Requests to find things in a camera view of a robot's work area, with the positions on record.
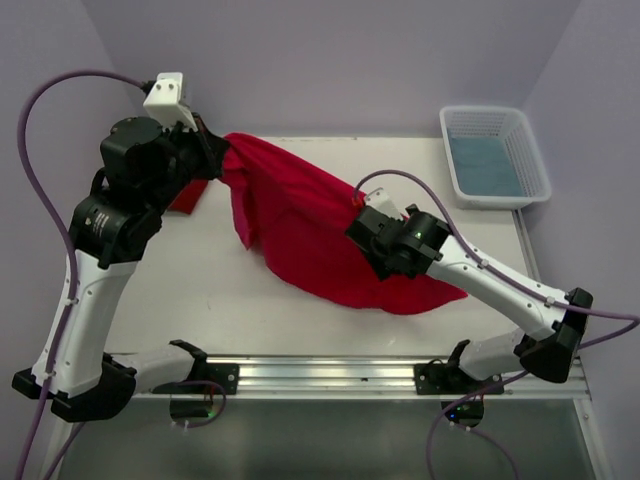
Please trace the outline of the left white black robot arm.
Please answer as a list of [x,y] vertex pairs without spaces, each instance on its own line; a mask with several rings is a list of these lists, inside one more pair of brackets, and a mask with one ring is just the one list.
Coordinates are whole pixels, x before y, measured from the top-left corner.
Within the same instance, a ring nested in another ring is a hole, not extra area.
[[45,399],[69,423],[82,423],[111,419],[134,395],[158,387],[207,398],[223,390],[206,353],[186,341],[127,355],[109,354],[105,345],[163,214],[192,181],[220,178],[229,148],[200,119],[194,127],[164,127],[132,117],[111,128],[99,147],[103,166],[66,232],[65,286],[47,343],[33,367],[14,375],[16,391]]

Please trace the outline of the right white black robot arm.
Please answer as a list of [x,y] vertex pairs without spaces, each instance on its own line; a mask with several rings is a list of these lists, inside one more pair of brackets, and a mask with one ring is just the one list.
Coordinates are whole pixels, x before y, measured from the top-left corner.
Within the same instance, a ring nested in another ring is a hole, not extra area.
[[445,369],[449,387],[464,393],[517,370],[552,383],[566,382],[592,295],[580,288],[553,289],[513,270],[500,279],[490,272],[490,261],[463,249],[449,224],[415,206],[407,213],[405,218],[388,216],[366,206],[346,230],[378,278],[428,276],[463,290],[517,327],[484,341],[459,342]]

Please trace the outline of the crimson pink t shirt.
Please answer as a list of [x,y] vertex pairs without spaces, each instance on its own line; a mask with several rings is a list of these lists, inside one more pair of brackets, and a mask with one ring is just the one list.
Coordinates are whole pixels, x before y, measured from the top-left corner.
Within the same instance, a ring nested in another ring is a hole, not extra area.
[[282,281],[335,304],[416,315],[466,298],[427,276],[381,281],[345,231],[358,209],[354,188],[306,160],[245,133],[226,135],[222,181],[233,224]]

